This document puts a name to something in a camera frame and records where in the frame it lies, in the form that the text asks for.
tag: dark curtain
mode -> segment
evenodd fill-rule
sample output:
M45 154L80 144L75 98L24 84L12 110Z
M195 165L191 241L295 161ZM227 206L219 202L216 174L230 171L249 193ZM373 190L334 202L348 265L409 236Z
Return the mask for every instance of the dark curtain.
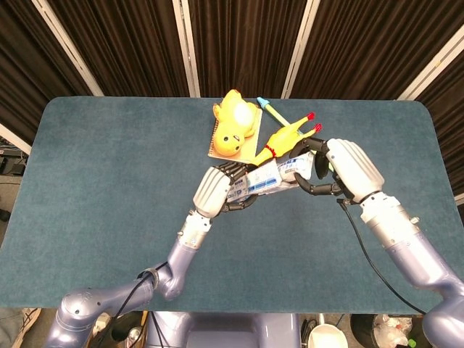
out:
M189 96L171 0L49 3L105 95Z
M202 96L280 98L305 0L189 0Z
M464 52L418 97L432 115L455 195L464 193Z
M55 96L90 94L31 1L0 2L0 123L33 143Z
M463 24L463 0L321 1L291 97L396 99Z

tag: yellow duck toy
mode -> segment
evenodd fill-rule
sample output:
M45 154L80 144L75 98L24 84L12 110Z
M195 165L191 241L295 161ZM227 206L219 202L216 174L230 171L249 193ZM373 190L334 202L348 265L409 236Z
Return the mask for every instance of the yellow duck toy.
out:
M245 138L257 130L258 107L244 101L240 92L230 90L220 103L212 107L217 120L213 144L218 154L233 156L240 151Z
M292 150L298 141L308 136L313 136L322 129L322 125L318 123L309 132L299 134L298 129L309 120L314 120L313 112L303 117L301 120L286 125L275 132L270 136L265 148L254 158L252 164L259 167L262 163L273 157L282 157L285 153Z

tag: blue-gray table mat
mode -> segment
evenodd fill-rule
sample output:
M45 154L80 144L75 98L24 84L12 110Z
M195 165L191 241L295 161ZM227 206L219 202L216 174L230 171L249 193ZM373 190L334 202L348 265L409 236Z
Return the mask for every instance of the blue-gray table mat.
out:
M0 306L56 307L69 290L116 286L165 260L207 156L219 99L67 97L49 103L0 251ZM434 127L413 101L271 100L293 122L309 111L321 138L357 142L458 275L464 233ZM259 149L278 129L263 113ZM315 175L312 181L317 182ZM371 257L428 310L352 207ZM369 268L335 198L296 188L221 214L186 286L156 310L410 313Z

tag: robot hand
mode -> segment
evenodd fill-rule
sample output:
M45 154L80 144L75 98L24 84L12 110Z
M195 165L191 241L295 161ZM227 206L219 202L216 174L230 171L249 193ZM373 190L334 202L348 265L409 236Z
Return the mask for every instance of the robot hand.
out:
M290 157L308 151L316 151L315 169L319 179L328 174L328 164L332 164L335 183L314 186L299 174L295 174L298 184L306 192L335 196L344 193L353 202L360 203L371 194L382 190L384 178L357 144L341 139L322 141L304 138L293 148Z
M204 174L202 182L196 190L194 204L196 211L206 218L214 218L221 212L242 210L256 201L257 195L251 195L240 203L227 203L227 194L232 185L250 170L253 165L226 162L216 167L210 167Z

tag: yellow rubber chicken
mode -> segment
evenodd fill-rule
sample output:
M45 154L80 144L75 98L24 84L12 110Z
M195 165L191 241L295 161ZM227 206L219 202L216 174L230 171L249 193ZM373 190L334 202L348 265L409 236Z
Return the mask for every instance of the yellow rubber chicken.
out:
M273 157L282 157L285 153L294 148L298 141L308 136L313 136L322 129L318 123L312 130L306 134L299 134L298 129L307 121L314 119L314 113L311 112L301 120L290 125L286 125L270 136L265 148L254 158L252 164L259 167L265 161Z

